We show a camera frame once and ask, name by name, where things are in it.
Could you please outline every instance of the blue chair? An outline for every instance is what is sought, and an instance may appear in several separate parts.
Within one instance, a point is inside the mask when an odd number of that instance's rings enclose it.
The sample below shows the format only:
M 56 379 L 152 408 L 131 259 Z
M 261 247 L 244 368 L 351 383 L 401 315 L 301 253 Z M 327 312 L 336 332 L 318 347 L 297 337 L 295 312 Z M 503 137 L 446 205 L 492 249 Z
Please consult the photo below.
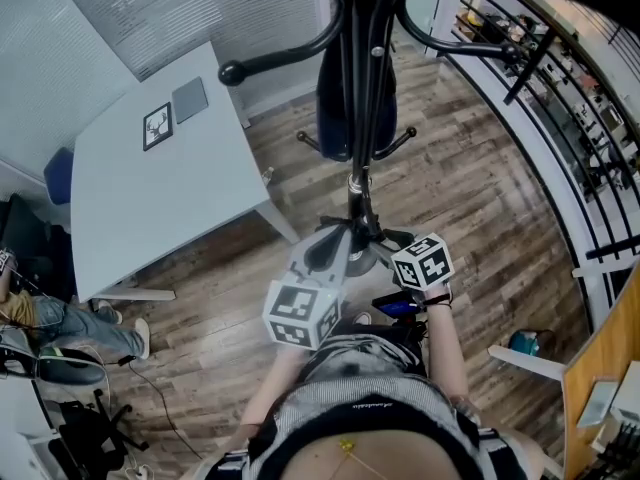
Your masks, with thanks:
M 60 148 L 44 168 L 44 181 L 47 184 L 49 199 L 55 205 L 71 202 L 71 171 L 73 170 L 73 152 Z

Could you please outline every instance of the white shoe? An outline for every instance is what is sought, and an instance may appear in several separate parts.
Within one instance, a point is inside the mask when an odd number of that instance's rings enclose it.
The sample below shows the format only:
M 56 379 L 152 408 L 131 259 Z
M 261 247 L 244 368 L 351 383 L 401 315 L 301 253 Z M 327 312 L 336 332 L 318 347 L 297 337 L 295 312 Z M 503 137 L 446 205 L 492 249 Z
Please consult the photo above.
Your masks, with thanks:
M 136 329 L 136 332 L 142 338 L 142 341 L 144 342 L 144 348 L 142 349 L 142 354 L 138 356 L 138 359 L 148 359 L 149 352 L 150 352 L 149 341 L 151 339 L 151 333 L 149 332 L 149 324 L 142 318 L 137 318 L 135 329 Z
M 371 314 L 363 311 L 353 319 L 354 324 L 371 325 Z
M 117 309 L 113 309 L 113 306 L 111 304 L 109 304 L 106 300 L 101 300 L 101 301 L 98 302 L 98 309 L 100 309 L 100 308 L 109 308 L 118 317 L 118 320 L 116 321 L 116 324 L 120 325 L 122 323 L 122 313 L 120 313 L 120 311 L 118 311 Z

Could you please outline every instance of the black cable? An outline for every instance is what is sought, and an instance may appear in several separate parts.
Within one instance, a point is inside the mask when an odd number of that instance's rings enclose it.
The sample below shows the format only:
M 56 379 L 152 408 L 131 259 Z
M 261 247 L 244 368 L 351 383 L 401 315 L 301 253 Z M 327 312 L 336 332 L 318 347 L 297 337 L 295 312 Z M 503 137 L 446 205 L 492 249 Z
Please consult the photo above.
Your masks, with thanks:
M 176 428 L 176 426 L 173 424 L 173 421 L 171 420 L 171 416 L 169 416 L 169 409 L 167 408 L 167 402 L 164 399 L 164 395 L 162 394 L 162 391 L 160 391 L 156 385 L 151 382 L 149 379 L 147 379 L 144 375 L 142 375 L 141 373 L 138 373 L 137 371 L 135 371 L 133 369 L 133 366 L 131 366 L 131 363 L 129 363 L 129 368 L 131 369 L 131 371 L 133 373 L 135 373 L 138 377 L 140 377 L 141 379 L 143 379 L 145 382 L 147 382 L 153 389 L 155 389 L 156 393 L 158 393 L 160 395 L 160 398 L 162 398 L 162 405 L 164 405 L 164 412 L 167 415 L 167 421 L 169 422 L 169 425 L 171 425 L 171 429 L 173 430 L 173 432 L 175 433 L 175 435 L 177 435 L 180 438 L 180 441 L 182 441 L 184 443 L 184 445 L 189 448 L 189 450 L 191 450 L 191 453 L 193 453 L 196 457 L 198 457 L 200 460 L 202 460 L 202 457 L 200 456 L 200 454 L 195 451 L 193 448 L 191 448 L 191 445 L 189 443 L 187 443 L 187 441 L 185 441 L 185 439 L 178 433 L 178 429 Z

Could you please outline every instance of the white table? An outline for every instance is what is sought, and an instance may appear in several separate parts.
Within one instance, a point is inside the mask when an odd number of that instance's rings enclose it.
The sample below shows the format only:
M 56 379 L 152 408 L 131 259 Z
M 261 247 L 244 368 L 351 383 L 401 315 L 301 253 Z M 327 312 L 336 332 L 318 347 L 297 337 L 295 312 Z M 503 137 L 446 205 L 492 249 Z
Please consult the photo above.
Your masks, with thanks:
M 138 84 L 78 136 L 71 240 L 81 301 L 175 298 L 114 285 L 251 210 L 291 243 L 299 240 L 269 198 L 217 71 L 206 43 Z M 144 116 L 198 76 L 209 106 L 181 124 L 174 114 L 173 136 L 143 151 Z

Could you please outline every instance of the jeans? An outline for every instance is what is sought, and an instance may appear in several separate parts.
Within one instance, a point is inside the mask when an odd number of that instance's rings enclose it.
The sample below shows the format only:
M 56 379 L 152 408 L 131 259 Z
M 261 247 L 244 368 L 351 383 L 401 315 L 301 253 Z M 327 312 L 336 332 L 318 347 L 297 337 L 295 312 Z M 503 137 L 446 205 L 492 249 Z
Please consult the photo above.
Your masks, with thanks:
M 136 331 L 119 329 L 118 315 L 111 308 L 83 311 L 58 299 L 37 296 L 33 298 L 36 329 L 32 335 L 38 346 L 53 341 L 73 341 L 73 338 L 90 338 L 105 347 L 123 354 L 139 356 L 144 350 L 142 337 Z

